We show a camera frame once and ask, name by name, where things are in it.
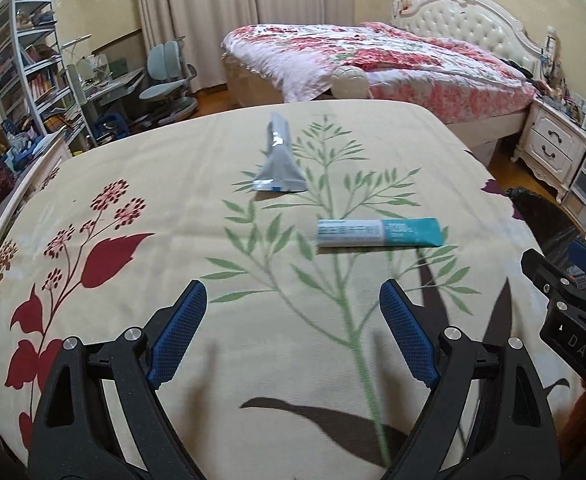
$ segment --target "red and white blanket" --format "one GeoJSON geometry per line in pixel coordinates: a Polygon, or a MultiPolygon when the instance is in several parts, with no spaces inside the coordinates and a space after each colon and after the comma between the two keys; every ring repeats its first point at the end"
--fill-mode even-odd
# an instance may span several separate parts
{"type": "Polygon", "coordinates": [[[251,25],[231,32],[223,46],[271,79],[286,102],[318,97],[345,65],[367,72],[375,99],[420,105],[444,123],[507,115],[535,95],[520,72],[478,46],[419,38],[383,23],[251,25]]]}

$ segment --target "white nightstand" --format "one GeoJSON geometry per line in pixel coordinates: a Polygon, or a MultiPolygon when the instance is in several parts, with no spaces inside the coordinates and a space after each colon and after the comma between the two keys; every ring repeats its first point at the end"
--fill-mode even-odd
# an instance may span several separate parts
{"type": "Polygon", "coordinates": [[[559,110],[535,99],[511,160],[521,158],[538,179],[556,188],[556,201],[561,203],[585,153],[586,131],[559,110]]]}

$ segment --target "beige tablecloth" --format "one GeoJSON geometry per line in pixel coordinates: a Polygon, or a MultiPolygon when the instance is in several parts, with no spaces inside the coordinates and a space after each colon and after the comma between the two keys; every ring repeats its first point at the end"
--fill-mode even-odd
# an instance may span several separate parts
{"type": "MultiPolygon", "coordinates": [[[[379,478],[428,393],[377,306],[391,276],[435,326],[522,338],[544,386],[556,384],[554,412],[568,411],[577,377],[540,341],[545,300],[520,272],[535,246],[484,167],[414,105],[249,108],[120,140],[61,165],[0,250],[0,433],[26,461],[61,340],[143,326],[199,278],[208,311],[159,398],[204,473],[379,478]],[[274,111],[291,124],[306,193],[250,190],[274,111]],[[315,248],[318,218],[398,216],[438,218],[446,245],[315,248]]],[[[122,448],[141,465],[111,384],[107,394],[122,448]]]]}

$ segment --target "silver pivot bolt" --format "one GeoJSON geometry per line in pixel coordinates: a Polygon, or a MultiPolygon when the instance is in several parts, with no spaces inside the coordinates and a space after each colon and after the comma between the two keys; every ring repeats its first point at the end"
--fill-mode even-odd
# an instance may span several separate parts
{"type": "Polygon", "coordinates": [[[460,339],[462,337],[462,332],[460,332],[460,330],[458,330],[454,326],[449,326],[448,328],[446,328],[444,330],[444,335],[448,339],[452,339],[454,341],[457,341],[458,339],[460,339]]]}
{"type": "Polygon", "coordinates": [[[509,346],[515,350],[519,350],[520,348],[522,348],[524,346],[524,344],[517,337],[510,337],[509,338],[509,346]]]}
{"type": "Polygon", "coordinates": [[[64,339],[64,344],[62,345],[65,350],[72,350],[77,346],[77,338],[76,337],[67,337],[64,339]]]}
{"type": "Polygon", "coordinates": [[[138,327],[134,326],[124,332],[124,339],[127,341],[137,341],[142,336],[142,331],[138,327]]]}

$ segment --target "chair seat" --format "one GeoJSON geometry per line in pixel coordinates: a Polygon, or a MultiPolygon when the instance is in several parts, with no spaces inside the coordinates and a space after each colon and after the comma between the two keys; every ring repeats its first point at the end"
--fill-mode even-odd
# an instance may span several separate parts
{"type": "Polygon", "coordinates": [[[186,79],[182,79],[181,81],[173,81],[171,83],[162,83],[160,85],[151,86],[144,90],[139,95],[139,98],[142,101],[160,101],[174,90],[184,86],[186,82],[188,82],[186,79]]]}

